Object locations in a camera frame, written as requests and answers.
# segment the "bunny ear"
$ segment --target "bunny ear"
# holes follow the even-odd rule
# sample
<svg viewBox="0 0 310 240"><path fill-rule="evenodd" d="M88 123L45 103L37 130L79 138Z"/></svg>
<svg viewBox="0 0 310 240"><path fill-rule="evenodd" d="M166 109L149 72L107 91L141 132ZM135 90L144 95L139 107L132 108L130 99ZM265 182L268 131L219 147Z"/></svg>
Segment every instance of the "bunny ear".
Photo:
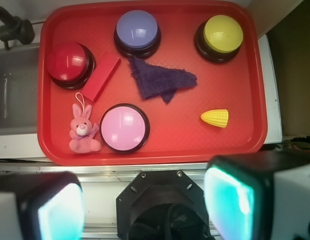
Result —
<svg viewBox="0 0 310 240"><path fill-rule="evenodd" d="M93 106L87 105L84 109L83 117L87 119L90 118L92 110L93 110Z"/></svg>
<svg viewBox="0 0 310 240"><path fill-rule="evenodd" d="M82 111L81 111L81 108L78 104L74 103L73 104L73 114L74 114L74 117L77 118L77 117L81 117L82 115Z"/></svg>

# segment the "red button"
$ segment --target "red button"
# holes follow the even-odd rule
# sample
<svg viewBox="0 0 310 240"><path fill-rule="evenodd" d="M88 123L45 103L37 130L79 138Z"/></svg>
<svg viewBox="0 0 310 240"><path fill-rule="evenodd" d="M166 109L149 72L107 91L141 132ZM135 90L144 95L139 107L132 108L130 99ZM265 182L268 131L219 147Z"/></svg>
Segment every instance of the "red button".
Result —
<svg viewBox="0 0 310 240"><path fill-rule="evenodd" d="M80 77L87 68L87 56L76 42L64 42L53 47L47 56L47 70L51 77L69 82Z"/></svg>

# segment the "yellow button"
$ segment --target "yellow button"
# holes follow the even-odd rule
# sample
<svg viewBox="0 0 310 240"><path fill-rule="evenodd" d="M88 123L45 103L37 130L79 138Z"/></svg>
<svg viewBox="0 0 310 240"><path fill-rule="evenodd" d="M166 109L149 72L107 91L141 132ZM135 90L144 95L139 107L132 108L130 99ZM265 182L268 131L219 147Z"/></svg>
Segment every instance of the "yellow button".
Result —
<svg viewBox="0 0 310 240"><path fill-rule="evenodd" d="M243 31L234 19L225 15L210 18L204 28L207 45L216 52L227 54L243 42Z"/></svg>

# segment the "purple cloth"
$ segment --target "purple cloth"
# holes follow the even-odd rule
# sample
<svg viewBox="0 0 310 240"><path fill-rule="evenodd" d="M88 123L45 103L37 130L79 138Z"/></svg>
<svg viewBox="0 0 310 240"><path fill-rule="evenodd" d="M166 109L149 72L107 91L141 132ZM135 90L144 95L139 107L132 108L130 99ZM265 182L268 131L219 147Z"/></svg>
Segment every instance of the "purple cloth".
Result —
<svg viewBox="0 0 310 240"><path fill-rule="evenodd" d="M168 104L177 89L192 88L197 85L197 77L185 70L149 65L136 57L130 58L129 62L143 99L161 95Z"/></svg>

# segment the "faucet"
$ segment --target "faucet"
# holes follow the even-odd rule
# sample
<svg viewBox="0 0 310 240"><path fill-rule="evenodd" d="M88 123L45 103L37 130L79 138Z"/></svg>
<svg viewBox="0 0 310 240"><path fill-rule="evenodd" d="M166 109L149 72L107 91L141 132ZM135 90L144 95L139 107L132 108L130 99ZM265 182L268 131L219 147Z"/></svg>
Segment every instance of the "faucet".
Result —
<svg viewBox="0 0 310 240"><path fill-rule="evenodd" d="M12 16L0 6L0 21L5 25L0 26L0 40L4 42L5 49L9 50L8 41L18 40L22 44L30 44L35 38L33 26L29 20L21 20Z"/></svg>

